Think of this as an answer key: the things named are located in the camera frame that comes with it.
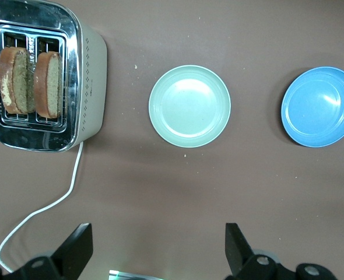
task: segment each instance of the chrome toaster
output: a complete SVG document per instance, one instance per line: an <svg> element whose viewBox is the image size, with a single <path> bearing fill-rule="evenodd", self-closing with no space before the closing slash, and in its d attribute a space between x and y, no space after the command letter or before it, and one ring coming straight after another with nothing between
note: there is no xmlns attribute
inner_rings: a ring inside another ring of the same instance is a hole
<svg viewBox="0 0 344 280"><path fill-rule="evenodd" d="M103 122L107 79L104 40L69 9L47 1L0 0L0 52L5 47L28 51L33 74L41 52L59 52L62 77L61 115L9 114L0 94L0 141L14 148L66 151L96 134Z"/></svg>

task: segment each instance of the cord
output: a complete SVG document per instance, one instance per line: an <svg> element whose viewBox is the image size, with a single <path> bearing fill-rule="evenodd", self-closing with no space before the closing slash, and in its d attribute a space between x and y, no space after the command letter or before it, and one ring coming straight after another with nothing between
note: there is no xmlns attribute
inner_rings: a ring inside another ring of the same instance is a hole
<svg viewBox="0 0 344 280"><path fill-rule="evenodd" d="M84 142L81 142L80 143L80 147L79 147L79 151L78 151L78 155L76 157L76 162L75 162L75 166L73 168L73 172L72 172L72 178L71 178L71 185L69 186L69 190L66 192L65 195L63 195L61 198L59 198L58 200L54 201L53 203L39 209L39 210L36 210L34 212L32 212L30 215L28 215L27 217L25 217L24 220L22 220L6 237L5 239L3 240L3 242L0 244L0 264L4 267L4 269L6 269L8 272L13 272L13 270L8 266L6 265L3 261L2 261L2 258L1 258L1 251L3 249L3 247L5 246L5 244L9 241L9 239L29 220L31 219L33 216L37 215L37 214L40 214L46 210L49 210L50 208L56 206L57 204L59 204L60 202L62 202L64 199L66 199L66 197L68 197L72 190L73 190L73 187L75 185L75 179L76 179L76 174L78 172L78 166L79 166L79 162L80 162L80 158L81 158L81 154L82 154L82 151L83 151L83 146L84 146Z"/></svg>

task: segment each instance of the green bowl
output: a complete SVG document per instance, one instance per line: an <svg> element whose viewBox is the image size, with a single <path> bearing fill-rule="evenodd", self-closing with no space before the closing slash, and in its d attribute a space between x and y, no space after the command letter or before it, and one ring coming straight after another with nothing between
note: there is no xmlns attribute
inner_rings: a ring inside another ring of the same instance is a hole
<svg viewBox="0 0 344 280"><path fill-rule="evenodd" d="M224 82L196 65L169 70L156 82L149 99L157 133L183 148L203 146L218 137L229 120L230 108Z"/></svg>

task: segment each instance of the toaster slot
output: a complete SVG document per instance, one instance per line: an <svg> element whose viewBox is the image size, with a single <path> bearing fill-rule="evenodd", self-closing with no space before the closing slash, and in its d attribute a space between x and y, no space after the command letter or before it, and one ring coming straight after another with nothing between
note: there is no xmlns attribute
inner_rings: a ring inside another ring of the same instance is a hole
<svg viewBox="0 0 344 280"><path fill-rule="evenodd" d="M42 52L47 53L48 51L59 52L59 40L54 39L54 38L39 37L37 41L38 41L38 50L37 50L38 54Z"/></svg>
<svg viewBox="0 0 344 280"><path fill-rule="evenodd" d="M60 42L57 38L54 37L38 37L37 38L37 51L36 53L39 55L41 53L47 53L49 51L55 51L57 53L59 53L59 56L62 58L62 52L60 51ZM58 91L60 91L59 93L59 98L60 100L58 101L58 106L61 107L59 108L60 112L63 111L64 107L64 102L61 100L63 98L63 84L62 84L62 77L59 77L59 85L58 85ZM58 124L61 120L61 116L59 116L58 118L44 118L41 117L40 115L36 114L36 121L39 123L43 123L43 124Z"/></svg>
<svg viewBox="0 0 344 280"><path fill-rule="evenodd" d="M3 34L4 47L27 47L27 37L23 34L7 33Z"/></svg>
<svg viewBox="0 0 344 280"><path fill-rule="evenodd" d="M1 46L2 46L2 49L5 47L26 48L27 36L20 33L3 32ZM17 121L28 120L27 114L9 114L6 110L4 110L4 115L6 118L9 118L11 120L17 120Z"/></svg>

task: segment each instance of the bread slice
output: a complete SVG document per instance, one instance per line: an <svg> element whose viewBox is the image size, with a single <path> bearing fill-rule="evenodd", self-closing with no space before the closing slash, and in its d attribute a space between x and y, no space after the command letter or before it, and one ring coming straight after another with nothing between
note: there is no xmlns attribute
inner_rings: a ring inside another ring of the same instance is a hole
<svg viewBox="0 0 344 280"><path fill-rule="evenodd" d="M34 110L27 101L27 53L19 47L5 47L0 53L0 93L9 114Z"/></svg>
<svg viewBox="0 0 344 280"><path fill-rule="evenodd" d="M42 52L34 71L36 112L44 118L58 118L62 110L61 59L55 51Z"/></svg>
<svg viewBox="0 0 344 280"><path fill-rule="evenodd" d="M35 112L34 93L33 93L34 67L35 67L34 59L31 61L27 58L27 110L28 110L28 113Z"/></svg>

